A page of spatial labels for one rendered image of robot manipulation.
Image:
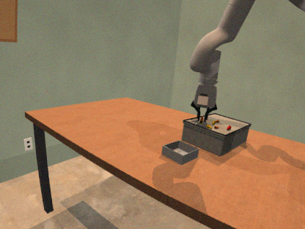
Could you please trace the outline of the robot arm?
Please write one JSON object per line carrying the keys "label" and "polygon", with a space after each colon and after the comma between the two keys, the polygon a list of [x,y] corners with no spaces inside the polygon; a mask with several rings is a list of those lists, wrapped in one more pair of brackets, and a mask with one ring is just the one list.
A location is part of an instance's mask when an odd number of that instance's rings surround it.
{"label": "robot arm", "polygon": [[[190,60],[190,68],[199,73],[199,83],[210,86],[218,83],[221,51],[217,48],[236,38],[254,2],[230,0],[218,27],[199,41]],[[207,101],[206,94],[199,95],[197,107],[207,108]]]}

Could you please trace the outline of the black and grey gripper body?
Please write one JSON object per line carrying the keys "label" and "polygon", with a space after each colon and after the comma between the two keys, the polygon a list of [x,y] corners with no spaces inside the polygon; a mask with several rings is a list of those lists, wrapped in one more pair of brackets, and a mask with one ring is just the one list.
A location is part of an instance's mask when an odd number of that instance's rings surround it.
{"label": "black and grey gripper body", "polygon": [[194,96],[194,105],[197,104],[198,96],[200,94],[206,94],[208,96],[208,108],[213,108],[216,105],[216,86],[210,86],[205,84],[198,84],[196,87],[196,92]]}

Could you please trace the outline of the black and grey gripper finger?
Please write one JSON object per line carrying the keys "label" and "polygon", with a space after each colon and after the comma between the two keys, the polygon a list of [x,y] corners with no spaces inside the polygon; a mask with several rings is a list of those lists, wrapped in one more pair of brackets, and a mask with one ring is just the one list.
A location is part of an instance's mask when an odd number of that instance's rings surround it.
{"label": "black and grey gripper finger", "polygon": [[213,108],[211,108],[211,109],[207,107],[207,111],[206,111],[206,113],[205,113],[204,122],[207,120],[208,114],[209,114],[210,112],[214,111],[214,110],[217,110],[217,106],[216,106],[216,105],[215,105],[215,107],[213,107]]}
{"label": "black and grey gripper finger", "polygon": [[197,119],[199,121],[199,118],[200,118],[200,107],[197,107],[194,105],[194,101],[191,103],[191,106],[195,108],[195,110],[197,111]]}

